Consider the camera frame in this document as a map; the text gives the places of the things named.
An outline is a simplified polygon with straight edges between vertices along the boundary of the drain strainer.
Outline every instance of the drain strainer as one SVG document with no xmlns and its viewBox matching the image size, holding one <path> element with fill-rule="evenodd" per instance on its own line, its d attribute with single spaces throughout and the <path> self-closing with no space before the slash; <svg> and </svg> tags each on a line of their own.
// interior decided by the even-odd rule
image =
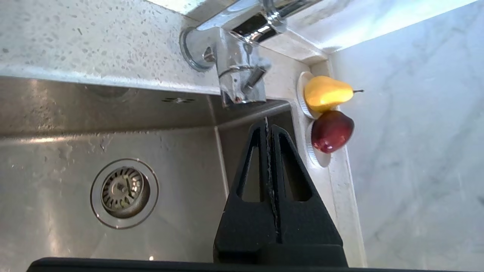
<svg viewBox="0 0 484 272">
<path fill-rule="evenodd" d="M 102 223 L 114 228 L 136 226 L 150 215 L 158 199 L 158 181 L 143 162 L 115 161 L 97 175 L 91 205 Z"/>
<path fill-rule="evenodd" d="M 150 186 L 143 174 L 132 167 L 121 167 L 104 181 L 101 198 L 109 214 L 129 218 L 144 208 L 149 195 Z"/>
</svg>

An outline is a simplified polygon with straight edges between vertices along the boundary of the drain ring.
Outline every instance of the drain ring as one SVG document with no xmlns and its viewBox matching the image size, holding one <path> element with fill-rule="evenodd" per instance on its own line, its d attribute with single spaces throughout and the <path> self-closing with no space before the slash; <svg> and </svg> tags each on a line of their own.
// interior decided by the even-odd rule
<svg viewBox="0 0 484 272">
<path fill-rule="evenodd" d="M 139 172 L 145 187 L 149 188 L 147 191 L 148 195 L 145 201 L 143 201 L 143 206 L 136 213 L 119 215 L 106 209 L 106 205 L 103 203 L 102 192 L 106 180 L 120 169 L 134 169 Z M 120 159 L 108 164 L 96 176 L 91 188 L 91 207 L 97 219 L 109 227 L 116 229 L 134 227 L 151 214 L 158 200 L 158 193 L 158 180 L 149 166 L 139 160 Z"/>
</svg>

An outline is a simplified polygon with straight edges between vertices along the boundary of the apple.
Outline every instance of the apple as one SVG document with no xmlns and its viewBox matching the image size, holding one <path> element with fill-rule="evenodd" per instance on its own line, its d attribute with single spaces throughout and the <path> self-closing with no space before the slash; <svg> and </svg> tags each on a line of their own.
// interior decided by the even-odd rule
<svg viewBox="0 0 484 272">
<path fill-rule="evenodd" d="M 326 154 L 332 153 L 344 146 L 355 128 L 355 122 L 350 117 L 337 110 L 329 110 L 314 121 L 311 130 L 311 143 Z"/>
</svg>

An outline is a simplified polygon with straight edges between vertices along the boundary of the pear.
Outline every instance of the pear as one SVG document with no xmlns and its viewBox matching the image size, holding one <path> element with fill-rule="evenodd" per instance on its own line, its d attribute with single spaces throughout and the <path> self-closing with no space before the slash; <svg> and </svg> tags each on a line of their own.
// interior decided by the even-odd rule
<svg viewBox="0 0 484 272">
<path fill-rule="evenodd" d="M 363 90 L 354 91 L 348 83 L 316 76 L 304 87 L 304 100 L 311 110 L 322 113 L 350 100 L 356 92 Z"/>
</svg>

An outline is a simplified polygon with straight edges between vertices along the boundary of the sink basin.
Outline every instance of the sink basin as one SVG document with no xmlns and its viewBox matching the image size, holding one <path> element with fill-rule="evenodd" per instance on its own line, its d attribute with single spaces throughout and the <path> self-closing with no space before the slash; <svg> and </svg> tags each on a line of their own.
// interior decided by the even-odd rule
<svg viewBox="0 0 484 272">
<path fill-rule="evenodd" d="M 0 77 L 0 103 L 0 271 L 42 257 L 212 262 L 249 127 L 267 117 L 294 139 L 286 101 L 225 110 L 216 95 Z M 118 218 L 126 206 L 141 211 Z"/>
</svg>

